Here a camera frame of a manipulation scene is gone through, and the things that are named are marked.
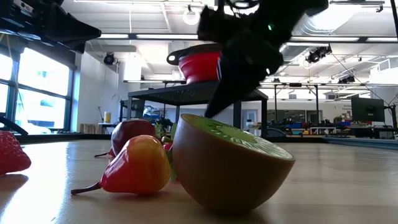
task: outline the black table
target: black table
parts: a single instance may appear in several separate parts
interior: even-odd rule
[[[374,138],[380,139],[381,132],[391,132],[394,136],[394,128],[351,128],[351,135],[357,138]]]
[[[208,104],[216,91],[217,84],[218,82],[204,82],[130,92],[128,93],[126,118],[131,118],[132,101],[133,98],[136,98],[143,103],[148,100],[176,106],[175,121],[177,122],[180,117],[180,106]],[[260,90],[254,90],[242,99],[242,101],[261,101],[262,130],[267,129],[267,100],[268,96]],[[234,103],[233,124],[236,128],[241,128],[242,101]],[[261,137],[265,136],[266,132],[262,131]]]

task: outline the cable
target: cable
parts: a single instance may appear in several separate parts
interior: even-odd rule
[[[104,51],[104,48],[102,48],[102,44],[100,43],[100,41],[99,41],[99,40],[96,40],[96,42],[97,42],[97,44],[99,45],[99,47],[101,47],[102,52],[105,52],[105,51]]]
[[[100,53],[98,53],[98,52],[94,49],[93,44],[91,43],[91,41],[87,41],[87,42],[88,42],[88,44],[90,45],[91,49],[93,49],[94,52],[98,55],[98,57],[102,58],[102,55],[101,55]]]
[[[384,102],[389,106],[389,104],[387,103],[387,101],[383,100],[379,95],[377,95],[374,91],[372,91],[372,89],[370,89],[370,88],[367,87],[363,82],[361,82],[361,80],[359,80],[358,78],[356,78],[356,76],[355,76],[353,73],[351,73],[350,70],[348,70],[348,68],[346,68],[346,67],[343,65],[342,62],[340,62],[340,60],[338,60],[338,58],[336,57],[336,55],[334,55],[333,53],[331,53],[331,54],[332,54],[332,55],[334,56],[334,58],[338,61],[338,63],[340,63],[340,65],[343,66],[343,67],[347,70],[347,72],[348,72],[350,75],[352,75],[361,85],[365,86],[365,88],[367,88],[371,93],[373,93],[375,96],[377,96],[380,100],[384,101]]]
[[[391,101],[390,101],[390,103],[388,104],[388,105],[390,105],[393,101],[394,101],[394,99],[396,99],[398,97],[398,94],[396,95],[396,97],[394,97]]]
[[[116,64],[116,92],[112,96],[112,100],[116,98],[116,101],[120,101],[120,96],[119,96],[119,63]]]

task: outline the computer monitor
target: computer monitor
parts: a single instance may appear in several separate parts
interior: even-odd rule
[[[351,98],[353,121],[385,122],[384,102],[379,99]]]

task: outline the black robotic arm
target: black robotic arm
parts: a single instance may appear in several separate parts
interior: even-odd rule
[[[259,5],[250,15],[224,13],[224,3],[235,9]],[[322,12],[328,0],[222,0],[217,11],[205,7],[197,34],[200,40],[222,45],[218,59],[219,85],[206,110],[212,118],[259,86],[283,64],[280,47],[288,42],[300,18]]]

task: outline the kiwi flesh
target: kiwi flesh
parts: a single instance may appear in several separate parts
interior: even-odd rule
[[[239,144],[268,156],[293,159],[293,156],[286,150],[247,131],[201,116],[186,116],[185,118],[190,124],[225,141]]]

